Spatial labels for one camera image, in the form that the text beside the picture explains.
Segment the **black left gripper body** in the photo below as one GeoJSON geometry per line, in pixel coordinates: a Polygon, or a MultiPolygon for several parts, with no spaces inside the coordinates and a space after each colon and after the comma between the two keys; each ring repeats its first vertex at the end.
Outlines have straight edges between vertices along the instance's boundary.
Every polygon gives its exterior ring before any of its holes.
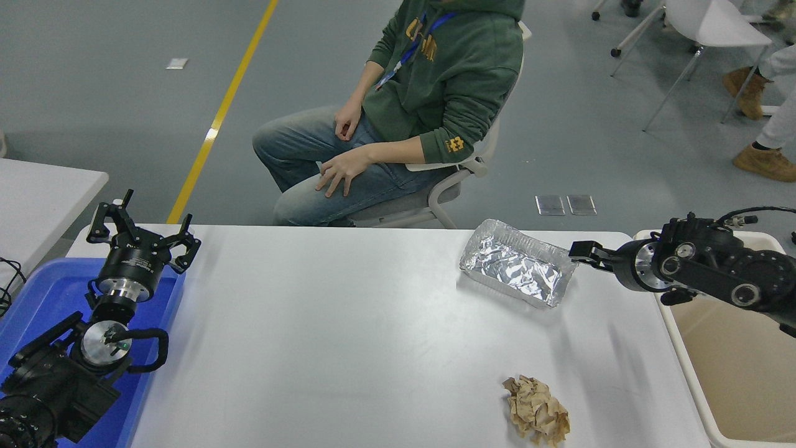
{"type": "Polygon", "coordinates": [[[98,275],[101,291],[110,291],[113,280],[136,282],[147,291],[154,291],[162,277],[165,262],[157,252],[133,247],[112,248],[98,275]]]}

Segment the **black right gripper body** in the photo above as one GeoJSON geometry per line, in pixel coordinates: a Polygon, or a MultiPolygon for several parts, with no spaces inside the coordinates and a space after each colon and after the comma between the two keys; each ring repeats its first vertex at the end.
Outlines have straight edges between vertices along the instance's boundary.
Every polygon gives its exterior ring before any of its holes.
{"type": "Polygon", "coordinates": [[[617,280],[626,289],[631,291],[651,292],[651,287],[640,278],[636,269],[637,255],[648,244],[649,240],[634,240],[626,242],[615,251],[613,273],[617,280]]]}

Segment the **person's left hand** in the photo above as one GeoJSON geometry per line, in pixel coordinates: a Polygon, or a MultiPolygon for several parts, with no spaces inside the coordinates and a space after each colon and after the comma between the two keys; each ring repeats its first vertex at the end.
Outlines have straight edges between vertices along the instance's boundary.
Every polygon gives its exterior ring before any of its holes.
{"type": "Polygon", "coordinates": [[[322,162],[315,190],[324,190],[327,198],[339,190],[344,197],[349,196],[353,179],[373,164],[374,148],[375,144],[363,145],[322,162]]]}

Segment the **person's right hand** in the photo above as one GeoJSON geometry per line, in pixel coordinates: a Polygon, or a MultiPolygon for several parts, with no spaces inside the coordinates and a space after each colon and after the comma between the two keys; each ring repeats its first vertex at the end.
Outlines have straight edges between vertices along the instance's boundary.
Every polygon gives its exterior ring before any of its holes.
{"type": "Polygon", "coordinates": [[[352,139],[361,119],[361,103],[356,100],[346,102],[335,113],[335,136],[341,141],[352,139]]]}

